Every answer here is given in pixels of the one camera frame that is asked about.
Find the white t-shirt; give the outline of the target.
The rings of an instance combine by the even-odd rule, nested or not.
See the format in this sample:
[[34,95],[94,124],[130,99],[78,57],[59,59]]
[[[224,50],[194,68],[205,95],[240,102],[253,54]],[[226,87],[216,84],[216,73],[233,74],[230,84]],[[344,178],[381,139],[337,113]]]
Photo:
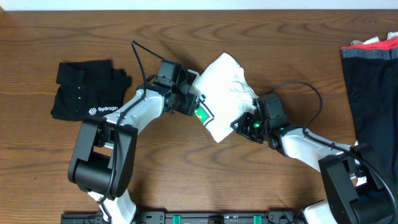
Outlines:
[[248,85],[244,69],[230,54],[221,54],[193,83],[200,97],[195,115],[216,142],[233,132],[231,123],[245,112],[253,113],[258,96]]

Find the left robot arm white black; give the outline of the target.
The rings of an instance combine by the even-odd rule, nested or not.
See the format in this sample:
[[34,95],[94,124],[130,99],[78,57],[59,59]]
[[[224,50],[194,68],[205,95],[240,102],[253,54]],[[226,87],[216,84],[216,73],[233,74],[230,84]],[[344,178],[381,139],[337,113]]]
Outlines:
[[104,223],[134,223],[137,207],[127,187],[139,133],[164,112],[193,115],[199,102],[190,87],[141,85],[120,109],[83,120],[68,179],[96,200]]

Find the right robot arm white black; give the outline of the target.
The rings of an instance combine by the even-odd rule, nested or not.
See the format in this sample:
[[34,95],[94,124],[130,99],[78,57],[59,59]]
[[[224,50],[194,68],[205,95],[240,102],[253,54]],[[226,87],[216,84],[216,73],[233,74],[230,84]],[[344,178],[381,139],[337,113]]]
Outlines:
[[338,144],[290,125],[281,114],[244,113],[231,127],[321,174],[326,199],[302,209],[300,222],[397,223],[397,192],[370,145]]

